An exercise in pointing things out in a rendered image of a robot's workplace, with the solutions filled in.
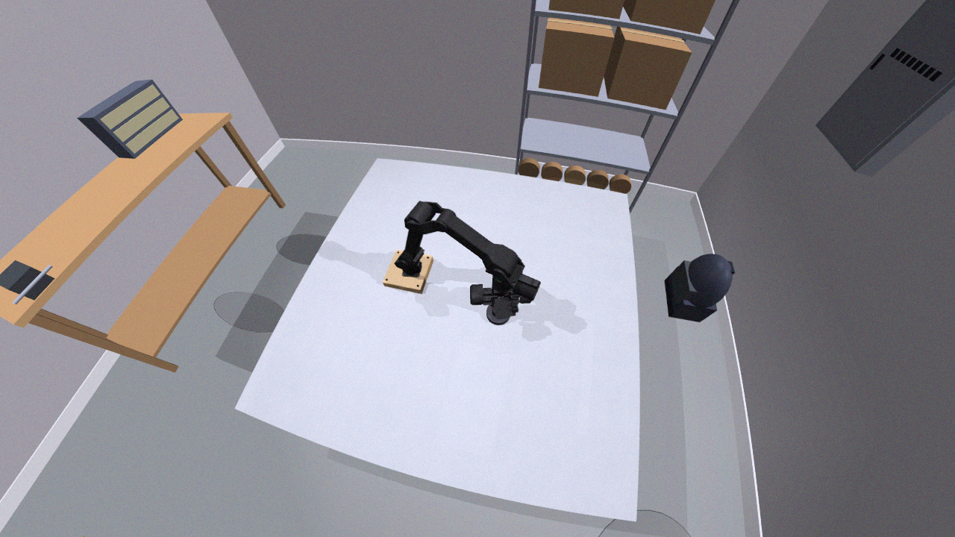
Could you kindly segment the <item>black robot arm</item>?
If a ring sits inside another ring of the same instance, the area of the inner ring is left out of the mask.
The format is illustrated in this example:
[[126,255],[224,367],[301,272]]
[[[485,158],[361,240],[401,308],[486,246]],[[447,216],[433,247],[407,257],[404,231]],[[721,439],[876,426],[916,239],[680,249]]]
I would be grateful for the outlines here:
[[[432,221],[436,213],[440,213],[440,216]],[[422,269],[420,259],[425,254],[425,249],[420,247],[423,235],[445,232],[482,259],[486,272],[492,274],[494,288],[511,288],[516,295],[534,301],[540,281],[523,274],[525,265],[514,249],[490,242],[463,219],[457,218],[453,211],[445,210],[439,203],[419,201],[405,217],[404,224],[408,236],[402,254],[395,261],[397,268],[402,270],[402,277],[419,277]],[[519,311],[519,305],[511,301],[511,295],[492,296],[491,302],[497,318],[507,318]]]

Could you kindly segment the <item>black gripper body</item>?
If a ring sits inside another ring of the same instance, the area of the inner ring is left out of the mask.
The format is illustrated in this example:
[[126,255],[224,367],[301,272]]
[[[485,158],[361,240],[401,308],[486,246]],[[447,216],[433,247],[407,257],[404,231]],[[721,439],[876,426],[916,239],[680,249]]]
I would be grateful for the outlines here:
[[483,303],[490,303],[492,296],[502,297],[504,295],[511,295],[511,300],[519,300],[519,297],[521,297],[521,304],[531,303],[527,298],[516,295],[513,290],[514,289],[511,288],[508,290],[497,290],[494,286],[492,286],[490,290],[482,290],[482,284],[472,284],[470,286],[470,304],[481,305]]

